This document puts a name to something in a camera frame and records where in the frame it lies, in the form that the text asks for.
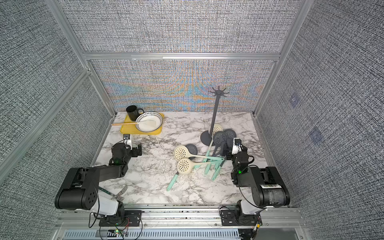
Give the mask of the grey utensil rack stand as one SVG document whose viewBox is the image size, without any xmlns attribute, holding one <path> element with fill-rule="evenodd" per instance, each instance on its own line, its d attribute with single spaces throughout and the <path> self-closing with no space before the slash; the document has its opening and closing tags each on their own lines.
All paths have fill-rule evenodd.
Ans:
<svg viewBox="0 0 384 240">
<path fill-rule="evenodd" d="M 216 121 L 216 116 L 217 116 L 217 111 L 218 111 L 220 99 L 221 99 L 221 97 L 227 97 L 227 95 L 229 94 L 229 92 L 226 91 L 226 88 L 221 89 L 220 86 L 218 86 L 217 89 L 214 89 L 214 88 L 212 88 L 212 89 L 213 90 L 210 91 L 210 93 L 212 93 L 214 95 L 214 97 L 216 97 L 216 100 L 215 100 L 215 105 L 214 105 L 214 111 L 213 111 L 211 126 L 210 126 L 210 129 L 208 131 L 204 131 L 200 136 L 201 142 L 206 146 L 210 145 L 212 137 L 213 137 L 214 124 Z"/>
</svg>

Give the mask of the grey skimmer lone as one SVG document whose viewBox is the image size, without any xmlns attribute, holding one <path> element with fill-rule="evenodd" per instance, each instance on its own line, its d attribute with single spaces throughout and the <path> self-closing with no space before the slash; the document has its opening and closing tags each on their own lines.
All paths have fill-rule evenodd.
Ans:
<svg viewBox="0 0 384 240">
<path fill-rule="evenodd" d="M 197 147 L 196 147 L 195 145 L 193 145 L 193 144 L 187 144 L 186 147 L 188 148 L 188 150 L 190 151 L 190 153 L 192 153 L 192 154 L 194 154 L 194 155 L 197 155 L 197 153 L 198 153 L 198 149 L 197 149 Z M 173 187 L 174 183 L 176 182 L 178 176 L 179 176 L 179 173 L 176 172 L 175 175 L 174 175 L 174 177 L 173 177 L 173 179 L 171 180 L 171 182 L 169 183 L 169 185 L 168 185 L 168 187 L 167 187 L 167 192 L 169 192 L 169 191 L 172 189 L 172 187 Z"/>
</svg>

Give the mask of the cream skimmer mint handle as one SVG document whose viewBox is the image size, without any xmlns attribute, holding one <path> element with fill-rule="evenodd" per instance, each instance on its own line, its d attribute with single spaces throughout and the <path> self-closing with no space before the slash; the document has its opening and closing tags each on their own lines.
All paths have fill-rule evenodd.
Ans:
<svg viewBox="0 0 384 240">
<path fill-rule="evenodd" d="M 188 150 L 188 148 L 186 146 L 183 146 L 183 145 L 177 146 L 174 149 L 174 157 L 177 160 L 181 160 L 183 158 L 190 158 L 190 157 L 211 159 L 211 160 L 215 160 L 215 161 L 225 161 L 226 160 L 222 157 L 194 155 L 194 154 L 190 153 L 190 151 Z"/>
</svg>

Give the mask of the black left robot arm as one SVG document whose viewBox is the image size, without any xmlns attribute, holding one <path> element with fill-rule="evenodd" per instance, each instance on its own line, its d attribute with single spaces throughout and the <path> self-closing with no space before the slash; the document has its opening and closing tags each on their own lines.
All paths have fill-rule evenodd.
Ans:
<svg viewBox="0 0 384 240">
<path fill-rule="evenodd" d="M 55 207 L 62 210 L 86 210 L 99 220 L 100 227 L 138 227 L 142 211 L 126 211 L 120 200 L 99 194 L 99 183 L 125 176 L 131 158 L 142 155 L 142 144 L 131 147 L 123 142 L 112 147 L 108 165 L 71 168 L 55 198 Z"/>
</svg>

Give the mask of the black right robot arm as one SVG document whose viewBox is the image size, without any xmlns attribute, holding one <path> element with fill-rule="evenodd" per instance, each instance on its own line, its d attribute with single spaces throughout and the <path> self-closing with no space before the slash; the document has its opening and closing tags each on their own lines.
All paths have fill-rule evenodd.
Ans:
<svg viewBox="0 0 384 240">
<path fill-rule="evenodd" d="M 240 190 L 249 188 L 252 196 L 239 200 L 233 210 L 220 207 L 222 225 L 261 225 L 260 212 L 268 207 L 279 208 L 290 204 L 289 191 L 276 167 L 259 168 L 253 164 L 254 160 L 249 160 L 248 149 L 239 138 L 233 139 L 231 150 L 227 158 L 232 158 L 232 182 Z"/>
</svg>

